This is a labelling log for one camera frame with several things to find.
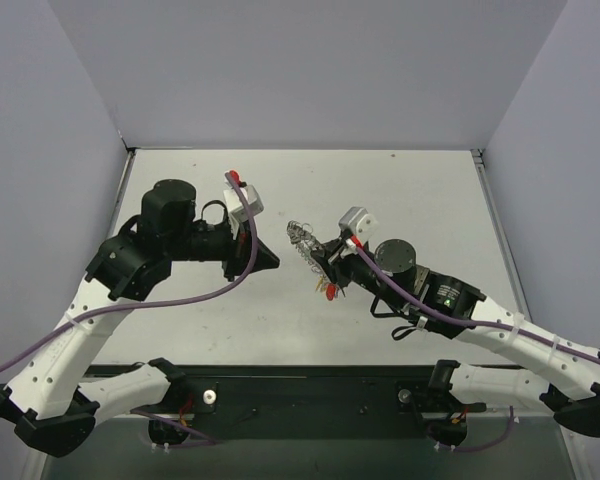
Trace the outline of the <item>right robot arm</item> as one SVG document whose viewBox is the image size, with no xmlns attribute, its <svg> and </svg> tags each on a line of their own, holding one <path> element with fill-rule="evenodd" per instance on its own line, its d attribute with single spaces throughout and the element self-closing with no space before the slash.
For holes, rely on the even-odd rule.
<svg viewBox="0 0 600 480">
<path fill-rule="evenodd" d="M 452 406 L 507 405 L 546 413 L 562 427 L 600 438 L 600 348 L 586 347 L 500 306 L 480 289 L 417 264 L 414 248 L 388 240 L 371 253 L 357 240 L 310 247 L 308 257 L 336 289 L 356 284 L 387 317 L 405 326 L 392 336 L 433 333 L 481 347 L 510 368 L 439 360 L 427 393 Z"/>
</svg>

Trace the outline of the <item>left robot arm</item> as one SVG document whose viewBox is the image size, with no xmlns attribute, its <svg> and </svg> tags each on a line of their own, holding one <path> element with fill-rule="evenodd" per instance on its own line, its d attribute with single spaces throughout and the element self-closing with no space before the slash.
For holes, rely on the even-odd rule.
<svg viewBox="0 0 600 480">
<path fill-rule="evenodd" d="M 258 238 L 259 193 L 236 172 L 226 181 L 217 224 L 204 220 L 193 185 L 157 182 L 143 195 L 140 212 L 100 245 L 56 328 L 16 357 L 20 373 L 0 384 L 0 418 L 28 447 L 63 457 L 118 415 L 144 407 L 188 415 L 202 399 L 186 373 L 163 358 L 105 380 L 84 376 L 123 320 L 152 307 L 149 294 L 175 263 L 217 262 L 228 289 L 279 266 Z"/>
</svg>

